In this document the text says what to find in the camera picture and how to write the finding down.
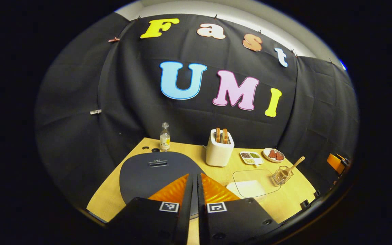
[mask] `orange letter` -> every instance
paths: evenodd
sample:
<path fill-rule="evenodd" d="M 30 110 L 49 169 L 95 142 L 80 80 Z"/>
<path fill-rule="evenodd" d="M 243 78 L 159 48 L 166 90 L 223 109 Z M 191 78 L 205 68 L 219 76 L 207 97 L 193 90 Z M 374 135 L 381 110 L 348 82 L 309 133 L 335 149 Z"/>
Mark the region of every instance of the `orange letter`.
<path fill-rule="evenodd" d="M 245 48 L 249 48 L 250 50 L 258 52 L 263 49 L 263 47 L 260 45 L 261 43 L 263 43 L 263 40 L 261 40 L 261 38 L 255 35 L 252 34 L 244 35 L 243 46 Z"/>
<path fill-rule="evenodd" d="M 223 35 L 223 28 L 215 24 L 201 24 L 197 30 L 197 34 L 204 37 L 213 37 L 216 39 L 224 39 L 226 36 Z"/>
<path fill-rule="evenodd" d="M 149 22 L 148 30 L 146 30 L 145 34 L 142 34 L 140 38 L 148 38 L 148 37 L 159 37 L 161 36 L 161 30 L 167 31 L 171 27 L 171 23 L 177 24 L 179 23 L 179 19 L 162 19 L 162 20 L 151 20 Z"/>

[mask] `wooden spoon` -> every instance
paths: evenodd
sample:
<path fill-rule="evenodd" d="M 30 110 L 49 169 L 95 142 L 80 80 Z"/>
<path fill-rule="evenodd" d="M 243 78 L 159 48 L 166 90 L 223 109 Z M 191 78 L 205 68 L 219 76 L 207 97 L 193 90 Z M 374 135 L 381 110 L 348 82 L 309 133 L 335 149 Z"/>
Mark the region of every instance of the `wooden spoon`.
<path fill-rule="evenodd" d="M 287 169 L 287 170 L 283 170 L 282 172 L 284 172 L 284 174 L 285 174 L 286 176 L 289 176 L 289 175 L 290 175 L 290 172 L 291 172 L 296 166 L 298 166 L 299 163 L 301 163 L 303 160 L 305 160 L 305 157 L 299 158 L 299 160 L 297 160 L 297 162 L 296 162 L 291 168 L 289 168 L 289 169 Z"/>

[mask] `black fabric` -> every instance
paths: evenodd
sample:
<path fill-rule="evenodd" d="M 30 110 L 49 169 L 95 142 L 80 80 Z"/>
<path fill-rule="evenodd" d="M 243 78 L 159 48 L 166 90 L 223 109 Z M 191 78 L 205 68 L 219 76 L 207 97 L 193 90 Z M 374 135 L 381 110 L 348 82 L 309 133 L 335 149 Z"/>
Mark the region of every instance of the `black fabric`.
<path fill-rule="evenodd" d="M 160 37 L 140 39 L 149 21 L 168 18 L 179 18 L 179 24 L 160 31 Z M 226 38 L 198 35 L 202 23 L 223 27 Z M 245 48 L 245 34 L 261 37 L 262 51 Z M 115 36 L 120 41 L 109 43 Z M 274 48 L 287 55 L 288 67 L 280 64 Z M 159 65 L 166 61 L 183 64 L 177 78 L 181 89 L 190 85 L 189 64 L 207 66 L 198 95 L 175 100 L 161 92 Z M 238 85 L 246 77 L 260 81 L 254 110 L 213 104 L 219 70 L 233 72 Z M 274 118 L 265 115 L 271 88 L 282 92 Z M 97 109 L 102 113 L 90 115 Z M 237 148 L 278 147 L 290 160 L 306 156 L 299 169 L 323 193 L 336 178 L 325 161 L 329 152 L 353 156 L 358 109 L 344 71 L 318 59 L 297 58 L 244 26 L 191 14 L 129 22 L 113 13 L 81 33 L 49 68 L 37 99 L 36 139 L 56 184 L 70 201 L 85 207 L 143 137 L 159 138 L 164 121 L 173 142 L 205 145 L 208 132 L 221 127 Z"/>
<path fill-rule="evenodd" d="M 98 115 L 105 58 L 128 20 L 113 13 L 72 40 L 48 69 L 35 111 L 37 147 L 48 173 L 73 204 L 86 207 L 116 166 Z"/>
<path fill-rule="evenodd" d="M 359 129 L 353 84 L 347 73 L 323 60 L 297 58 L 297 87 L 288 126 L 278 149 L 294 161 L 315 189 L 325 193 L 338 179 L 329 153 L 352 158 Z"/>

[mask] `orange object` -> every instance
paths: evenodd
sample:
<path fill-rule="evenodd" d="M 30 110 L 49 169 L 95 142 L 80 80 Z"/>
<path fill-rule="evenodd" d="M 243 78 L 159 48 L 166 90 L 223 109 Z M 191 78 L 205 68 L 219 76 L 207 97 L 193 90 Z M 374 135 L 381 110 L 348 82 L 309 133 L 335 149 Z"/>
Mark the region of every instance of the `orange object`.
<path fill-rule="evenodd" d="M 336 157 L 330 153 L 328 156 L 328 159 L 326 161 L 333 167 L 333 169 L 336 170 L 336 172 L 338 174 L 341 174 L 343 172 L 344 165 L 341 164 L 341 160 L 338 157 Z"/>
<path fill-rule="evenodd" d="M 154 195 L 151 195 L 148 199 L 165 201 L 165 202 L 177 202 L 179 206 L 182 206 L 182 199 L 184 199 L 185 185 L 189 174 L 174 180 L 172 183 L 166 185 L 161 190 L 157 191 Z"/>
<path fill-rule="evenodd" d="M 109 43 L 114 43 L 120 41 L 120 38 L 115 37 L 114 39 L 110 39 Z"/>
<path fill-rule="evenodd" d="M 201 176 L 205 204 L 240 199 L 226 187 L 222 186 L 220 183 L 208 177 L 204 173 L 201 173 Z"/>
<path fill-rule="evenodd" d="M 342 157 L 342 156 L 340 156 L 340 155 L 338 155 L 338 154 L 337 154 L 337 156 L 341 157 L 343 160 L 346 160 L 344 157 Z"/>

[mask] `wall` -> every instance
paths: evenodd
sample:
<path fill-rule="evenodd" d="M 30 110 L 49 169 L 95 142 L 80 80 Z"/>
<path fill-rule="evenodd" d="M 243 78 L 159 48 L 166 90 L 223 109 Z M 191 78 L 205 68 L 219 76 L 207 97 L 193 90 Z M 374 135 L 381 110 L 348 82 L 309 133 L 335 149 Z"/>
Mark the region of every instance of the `wall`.
<path fill-rule="evenodd" d="M 159 14 L 200 14 L 213 17 L 217 15 L 219 19 L 235 22 L 256 31 L 261 30 L 263 35 L 294 50 L 298 56 L 332 61 L 342 66 L 336 55 L 319 37 L 290 17 L 256 1 L 140 0 L 123 6 L 115 12 L 129 20 L 136 19 L 138 16 Z"/>

